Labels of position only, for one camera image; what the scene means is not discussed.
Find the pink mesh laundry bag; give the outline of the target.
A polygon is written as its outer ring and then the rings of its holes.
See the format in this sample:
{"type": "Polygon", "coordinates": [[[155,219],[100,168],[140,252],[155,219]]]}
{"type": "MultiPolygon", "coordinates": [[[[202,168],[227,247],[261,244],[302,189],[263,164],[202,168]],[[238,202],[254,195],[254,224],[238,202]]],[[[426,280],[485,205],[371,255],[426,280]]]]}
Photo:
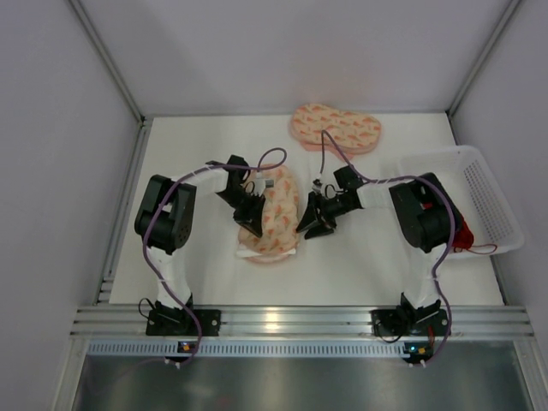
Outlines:
{"type": "Polygon", "coordinates": [[[299,190],[296,179],[288,167],[281,165],[262,172],[253,171],[244,182],[243,187],[253,191],[253,182],[257,177],[273,179],[273,188],[264,192],[265,205],[262,214],[262,236],[252,235],[241,228],[238,233],[238,247],[247,247],[259,253],[282,253],[297,248],[299,235],[296,228],[299,223],[299,190]]]}

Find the white bra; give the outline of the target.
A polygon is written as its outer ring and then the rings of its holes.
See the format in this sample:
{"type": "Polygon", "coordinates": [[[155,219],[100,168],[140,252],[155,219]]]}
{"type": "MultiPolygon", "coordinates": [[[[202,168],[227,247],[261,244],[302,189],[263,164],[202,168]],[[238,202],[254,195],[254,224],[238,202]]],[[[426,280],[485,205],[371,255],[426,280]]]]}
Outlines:
{"type": "Polygon", "coordinates": [[[296,249],[291,248],[289,251],[282,253],[259,253],[247,247],[238,247],[235,251],[235,256],[241,259],[250,259],[261,263],[275,262],[288,258],[296,254],[296,249]]]}

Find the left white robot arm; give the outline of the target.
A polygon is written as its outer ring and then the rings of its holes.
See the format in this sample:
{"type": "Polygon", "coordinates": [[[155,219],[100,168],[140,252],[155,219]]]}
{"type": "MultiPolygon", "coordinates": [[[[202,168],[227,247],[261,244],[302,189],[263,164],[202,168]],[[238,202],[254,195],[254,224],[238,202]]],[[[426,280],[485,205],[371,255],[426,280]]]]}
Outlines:
{"type": "Polygon", "coordinates": [[[146,263],[158,280],[155,309],[192,314],[192,291],[185,274],[183,247],[190,237],[196,200],[213,194],[230,206],[233,220],[248,233],[263,235],[265,196],[244,181],[256,171],[242,157],[226,164],[211,161],[180,177],[154,175],[149,180],[134,220],[146,263]]]}

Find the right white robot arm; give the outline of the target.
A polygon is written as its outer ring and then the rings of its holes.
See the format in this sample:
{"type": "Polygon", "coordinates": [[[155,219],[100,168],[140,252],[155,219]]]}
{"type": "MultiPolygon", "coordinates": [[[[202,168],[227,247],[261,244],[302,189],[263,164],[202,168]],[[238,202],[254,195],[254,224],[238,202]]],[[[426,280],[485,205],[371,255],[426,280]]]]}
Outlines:
{"type": "Polygon", "coordinates": [[[387,182],[366,182],[350,166],[334,172],[339,187],[331,198],[321,192],[321,181],[313,183],[307,207],[296,231],[305,238],[330,235],[337,218],[355,210],[391,209],[402,236],[413,249],[400,306],[419,315],[432,315],[442,303],[438,290],[438,267],[450,253],[463,217],[432,172],[404,176],[387,182]]]}

